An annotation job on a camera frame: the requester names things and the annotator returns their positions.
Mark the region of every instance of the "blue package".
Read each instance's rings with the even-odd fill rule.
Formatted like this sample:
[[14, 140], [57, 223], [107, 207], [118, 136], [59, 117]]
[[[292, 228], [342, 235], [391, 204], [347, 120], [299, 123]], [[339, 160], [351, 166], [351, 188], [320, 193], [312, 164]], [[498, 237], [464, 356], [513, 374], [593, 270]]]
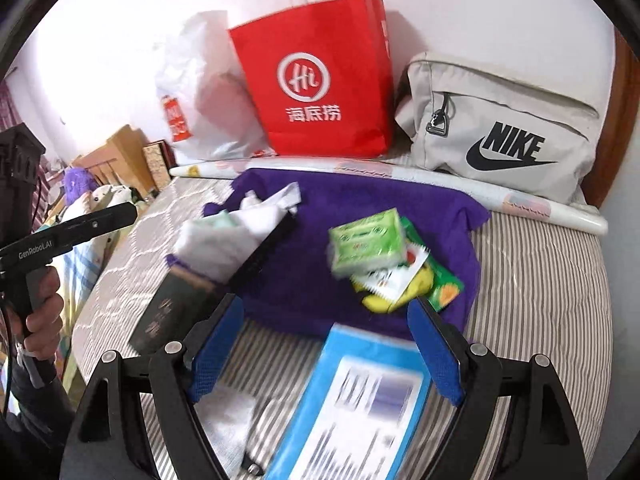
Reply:
[[334, 325], [266, 480], [392, 480], [430, 384], [414, 343]]

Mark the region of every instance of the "haidilao logo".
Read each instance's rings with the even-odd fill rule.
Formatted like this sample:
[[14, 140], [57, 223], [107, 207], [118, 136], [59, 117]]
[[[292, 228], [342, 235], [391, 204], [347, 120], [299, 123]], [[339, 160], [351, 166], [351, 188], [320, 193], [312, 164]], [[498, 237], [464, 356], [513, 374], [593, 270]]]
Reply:
[[316, 56], [295, 52], [278, 65], [278, 83], [292, 99], [312, 103], [329, 91], [331, 77], [326, 65]]

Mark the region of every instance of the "hand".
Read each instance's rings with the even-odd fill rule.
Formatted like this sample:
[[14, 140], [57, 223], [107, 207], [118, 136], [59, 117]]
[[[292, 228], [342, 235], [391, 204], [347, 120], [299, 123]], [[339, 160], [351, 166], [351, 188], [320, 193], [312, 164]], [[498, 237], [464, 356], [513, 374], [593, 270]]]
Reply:
[[[24, 340], [24, 347], [34, 354], [36, 359], [48, 360], [56, 354], [60, 342], [62, 319], [60, 313], [65, 306], [62, 297], [57, 294], [60, 277], [55, 267], [47, 267], [48, 272], [40, 282], [39, 297], [45, 300], [42, 306], [27, 317], [27, 328], [31, 335]], [[18, 315], [7, 309], [11, 331], [14, 337], [22, 335], [22, 323]]]

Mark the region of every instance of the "green package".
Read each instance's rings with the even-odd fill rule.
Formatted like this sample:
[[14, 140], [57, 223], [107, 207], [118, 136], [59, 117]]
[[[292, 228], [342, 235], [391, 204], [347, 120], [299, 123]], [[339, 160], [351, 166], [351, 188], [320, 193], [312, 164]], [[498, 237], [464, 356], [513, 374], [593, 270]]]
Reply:
[[406, 261], [396, 209], [329, 229], [331, 272], [336, 278], [395, 267]]
[[[400, 223], [409, 241], [425, 246], [418, 231], [415, 230], [414, 225], [408, 218], [403, 216], [400, 219]], [[429, 300], [433, 309], [439, 312], [451, 303], [460, 292], [465, 290], [465, 284], [439, 264], [431, 254], [431, 251], [429, 251], [425, 265], [430, 266], [431, 270], [433, 270], [433, 287], [425, 294], [425, 297]]]

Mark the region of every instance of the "white wall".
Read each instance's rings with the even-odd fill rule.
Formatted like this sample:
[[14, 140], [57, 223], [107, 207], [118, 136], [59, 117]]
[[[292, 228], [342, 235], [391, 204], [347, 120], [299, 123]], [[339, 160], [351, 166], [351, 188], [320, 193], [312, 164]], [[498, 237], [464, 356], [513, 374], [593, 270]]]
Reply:
[[640, 118], [602, 213], [609, 234], [600, 241], [613, 310], [611, 386], [591, 480], [611, 473], [640, 431]]
[[[65, 158], [124, 123], [168, 137], [153, 46], [192, 14], [228, 10], [230, 25], [304, 0], [60, 0], [17, 63]], [[613, 62], [609, 20], [591, 0], [385, 0], [396, 76], [429, 48], [501, 64], [604, 112]]]

